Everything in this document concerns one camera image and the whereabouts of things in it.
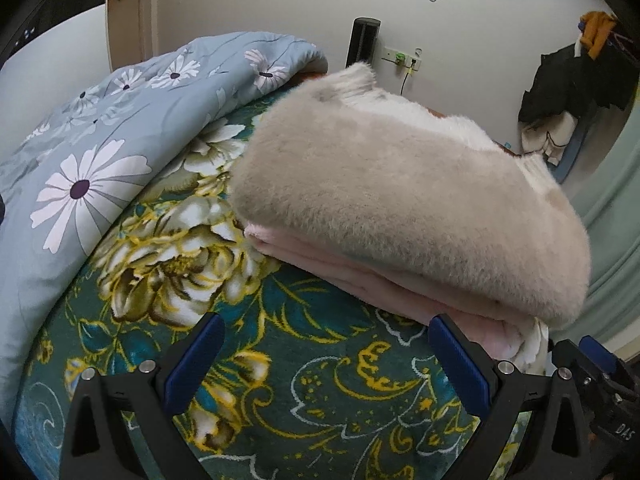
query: wall outlet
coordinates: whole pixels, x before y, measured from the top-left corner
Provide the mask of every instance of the wall outlet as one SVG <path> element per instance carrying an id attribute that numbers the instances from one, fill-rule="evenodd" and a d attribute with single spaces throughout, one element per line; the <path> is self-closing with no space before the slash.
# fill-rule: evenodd
<path id="1" fill-rule="evenodd" d="M 386 61 L 390 61 L 393 64 L 396 64 L 396 54 L 404 54 L 404 67 L 405 68 L 409 68 L 411 66 L 411 62 L 412 60 L 415 59 L 415 65 L 414 65 L 414 72 L 418 72 L 418 70 L 420 70 L 420 64 L 422 62 L 422 60 L 417 57 L 415 54 L 413 56 L 411 56 L 410 54 L 406 54 L 400 50 L 395 50 L 392 48 L 388 48 L 386 46 L 384 46 L 382 48 L 382 59 L 386 60 Z"/>

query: floral comforter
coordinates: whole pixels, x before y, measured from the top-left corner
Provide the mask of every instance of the floral comforter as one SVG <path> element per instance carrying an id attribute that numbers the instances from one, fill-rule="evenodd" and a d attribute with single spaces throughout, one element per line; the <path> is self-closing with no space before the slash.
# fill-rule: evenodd
<path id="1" fill-rule="evenodd" d="M 80 92 L 0 164 L 6 204 L 0 226 L 0 418 L 6 426 L 33 338 L 124 207 L 204 124 L 301 70 L 326 69 L 315 45 L 292 36 L 198 38 Z M 178 175 L 203 168 L 194 158 L 185 164 Z"/>
<path id="2" fill-rule="evenodd" d="M 281 91 L 204 127 L 108 231 L 40 330 L 15 438 L 57 478 L 82 371 L 133 370 L 216 311 L 226 341 L 175 423 L 213 479 L 437 479 L 468 416 L 425 327 L 257 253 L 226 202 L 228 171 Z M 160 475 L 133 417 L 130 436 Z M 512 437 L 494 472 L 516 449 Z"/>

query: white daisy print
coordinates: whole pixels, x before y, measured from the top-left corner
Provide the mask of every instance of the white daisy print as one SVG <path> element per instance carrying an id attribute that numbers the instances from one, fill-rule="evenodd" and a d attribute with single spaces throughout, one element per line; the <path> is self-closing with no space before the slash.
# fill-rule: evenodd
<path id="1" fill-rule="evenodd" d="M 98 85 L 93 86 L 87 90 L 83 90 L 82 92 L 80 92 L 78 97 L 71 101 L 68 109 L 82 111 L 86 108 L 93 108 L 98 102 L 98 90 Z"/>
<path id="2" fill-rule="evenodd" d="M 54 135 L 59 135 L 63 132 L 68 132 L 73 126 L 81 126 L 89 121 L 89 117 L 96 114 L 95 108 L 75 108 L 66 117 L 65 121 L 57 127 Z"/>
<path id="3" fill-rule="evenodd" d="M 238 107 L 238 90 L 236 90 L 235 85 L 231 89 L 231 99 L 226 98 L 224 88 L 216 90 L 216 97 L 218 98 L 218 113 L 215 119 L 224 117 Z"/>
<path id="4" fill-rule="evenodd" d="M 161 75 L 151 78 L 146 85 L 151 86 L 151 88 L 176 86 L 180 81 L 190 77 L 196 77 L 199 72 L 199 70 L 196 69 L 199 67 L 200 64 L 193 59 L 187 64 L 184 64 L 184 56 L 180 54 Z"/>
<path id="5" fill-rule="evenodd" d="M 38 166 L 41 165 L 45 160 L 47 160 L 49 153 L 51 153 L 52 151 L 53 151 L 53 148 L 49 150 L 44 150 L 42 153 L 40 153 L 40 155 L 36 157 L 36 162 L 38 163 Z"/>
<path id="6" fill-rule="evenodd" d="M 261 94 L 268 94 L 288 81 L 289 70 L 284 66 L 271 66 L 259 50 L 247 50 L 244 57 L 251 62 L 255 72 L 254 84 Z"/>
<path id="7" fill-rule="evenodd" d="M 94 133 L 99 121 L 107 126 L 113 126 L 122 118 L 123 114 L 125 114 L 126 112 L 129 112 L 130 110 L 133 110 L 133 105 L 127 105 L 124 107 L 117 107 L 117 106 L 108 107 L 104 111 L 104 113 L 100 115 L 100 117 L 98 117 L 97 119 L 94 119 L 91 122 L 91 124 L 89 124 L 89 126 L 87 126 L 82 132 L 76 134 L 74 138 L 71 139 L 71 143 L 76 144 L 78 140 L 82 139 L 87 135 L 91 135 L 92 133 Z"/>
<path id="8" fill-rule="evenodd" d="M 209 72 L 209 75 L 207 77 L 211 77 L 212 75 L 216 75 L 216 74 L 228 74 L 229 70 L 223 70 L 222 72 L 220 72 L 220 66 L 215 67 L 211 72 Z"/>
<path id="9" fill-rule="evenodd" d="M 143 83 L 146 83 L 146 79 L 141 76 L 142 72 L 140 72 L 140 70 L 135 70 L 134 68 L 125 70 L 122 74 L 120 74 L 120 77 L 117 77 L 113 80 L 113 83 L 117 86 L 117 88 L 113 92 L 111 92 L 111 95 L 116 95 L 121 92 L 133 90 Z"/>
<path id="10" fill-rule="evenodd" d="M 52 174 L 46 181 L 47 187 L 39 193 L 36 202 L 49 203 L 31 213 L 31 227 L 36 228 L 58 213 L 60 215 L 44 241 L 44 250 L 53 254 L 58 251 L 67 225 L 75 213 L 76 232 L 82 250 L 88 256 L 102 236 L 88 206 L 111 224 L 122 212 L 112 198 L 128 203 L 142 190 L 138 184 L 116 179 L 151 173 L 146 157 L 126 156 L 105 166 L 123 143 L 124 140 L 112 140 L 97 153 L 97 146 L 94 146 L 84 152 L 80 164 L 72 153 L 60 164 L 62 171 Z"/>
<path id="11" fill-rule="evenodd" d="M 40 125 L 35 130 L 33 130 L 29 135 L 27 135 L 27 138 L 24 140 L 27 141 L 27 140 L 33 139 L 33 137 L 39 137 L 42 134 L 45 134 L 46 132 L 48 132 L 50 127 L 51 125 L 49 124 L 49 121 L 45 120 L 44 122 L 40 123 Z"/>

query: folded pink towel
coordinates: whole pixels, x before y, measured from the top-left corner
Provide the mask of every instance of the folded pink towel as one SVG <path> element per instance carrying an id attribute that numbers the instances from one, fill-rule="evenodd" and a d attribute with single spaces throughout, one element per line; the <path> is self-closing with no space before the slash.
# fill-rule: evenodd
<path id="1" fill-rule="evenodd" d="M 452 308 L 421 294 L 425 281 L 420 276 L 354 262 L 285 230 L 248 224 L 244 234 L 261 253 L 307 270 L 392 314 L 425 325 L 438 314 L 448 314 L 470 340 L 480 343 L 493 358 L 511 360 L 521 370 L 540 371 L 541 351 L 546 353 L 546 326 L 531 316 L 493 305 L 490 312 L 484 312 L 487 317 L 463 312 L 458 306 Z M 434 292 L 443 296 L 442 290 Z M 478 311 L 477 305 L 469 308 Z"/>

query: blue gripper pad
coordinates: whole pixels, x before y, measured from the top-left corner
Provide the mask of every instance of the blue gripper pad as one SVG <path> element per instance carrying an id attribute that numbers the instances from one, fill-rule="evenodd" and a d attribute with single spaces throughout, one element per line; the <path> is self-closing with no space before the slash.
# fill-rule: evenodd
<path id="1" fill-rule="evenodd" d="M 593 337 L 590 335 L 584 336 L 580 339 L 578 348 L 604 373 L 609 375 L 615 373 L 618 358 L 598 343 Z"/>
<path id="2" fill-rule="evenodd" d="M 184 413 L 225 341 L 225 323 L 217 314 L 205 314 L 194 327 L 197 333 L 176 344 L 187 345 L 164 380 L 162 408 L 168 415 Z"/>
<path id="3" fill-rule="evenodd" d="M 491 409 L 489 383 L 440 316 L 431 320 L 428 339 L 466 412 L 486 418 Z"/>

